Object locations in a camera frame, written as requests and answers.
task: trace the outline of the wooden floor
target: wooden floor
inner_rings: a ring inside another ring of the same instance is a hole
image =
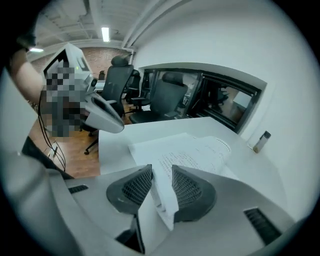
[[[125,112],[130,110],[127,104],[123,103],[123,105]],[[131,113],[126,114],[122,118],[125,125],[131,124],[129,119],[130,115]],[[66,173],[75,178],[100,175],[98,145],[91,148],[89,155],[84,154],[85,149],[98,137],[98,133],[92,137],[89,137],[88,134],[87,131],[83,130],[76,131],[74,135],[69,138],[50,138],[50,142],[53,143],[54,140],[56,140],[63,151],[66,161]],[[45,142],[38,119],[34,123],[29,136],[42,152],[46,155],[49,153],[50,149]],[[59,168],[63,169],[57,157],[55,157],[53,161]]]

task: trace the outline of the white wall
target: white wall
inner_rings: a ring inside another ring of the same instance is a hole
[[[271,101],[259,105],[266,108],[265,114],[250,120],[255,128],[249,142],[255,143],[266,130],[271,133],[261,154],[279,169],[288,211],[299,219],[319,194],[318,63],[293,23],[272,3],[242,0],[223,6],[220,1],[219,6],[208,4],[193,12],[200,2],[209,1],[185,4],[183,17],[173,11],[136,42],[135,68],[214,64],[250,74],[274,88]]]

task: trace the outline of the black office chair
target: black office chair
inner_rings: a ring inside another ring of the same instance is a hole
[[[106,76],[105,71],[101,70],[99,73],[98,80],[105,80],[105,76]]]
[[[178,103],[186,94],[188,87],[183,84],[183,74],[166,72],[162,79],[155,85],[153,100],[149,111],[141,111],[132,114],[129,118],[133,124],[148,123],[174,119]],[[136,101],[144,101],[145,98],[133,98]]]
[[[138,70],[134,69],[132,71],[132,74],[129,78],[128,83],[125,86],[125,91],[124,91],[126,93],[124,99],[128,104],[134,104],[132,101],[132,98],[139,97],[139,94],[140,94],[139,85],[140,85],[140,73]]]
[[[101,97],[103,97],[106,101],[115,100],[111,106],[117,112],[117,114],[122,117],[125,113],[124,106],[122,105],[121,98],[124,88],[132,74],[134,66],[129,65],[128,61],[121,57],[116,56],[111,60],[112,66],[109,67],[106,80],[103,87],[103,91],[101,93]],[[89,136],[91,137],[94,131],[97,129],[90,127],[88,125],[83,124],[81,129],[88,131]],[[97,138],[93,143],[91,143],[84,151],[85,155],[89,155],[89,149],[92,148],[95,144],[97,144],[99,139]]]

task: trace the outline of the chair seat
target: chair seat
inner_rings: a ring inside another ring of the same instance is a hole
[[[156,122],[156,121],[163,121],[166,120],[164,116],[156,114],[154,112],[149,111],[141,111],[133,113],[129,116],[129,119],[133,124],[140,124],[140,123],[149,123],[149,122]]]

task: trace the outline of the glass window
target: glass window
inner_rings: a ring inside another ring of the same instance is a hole
[[[211,116],[234,130],[243,117],[252,96],[215,80],[204,78],[191,116]]]

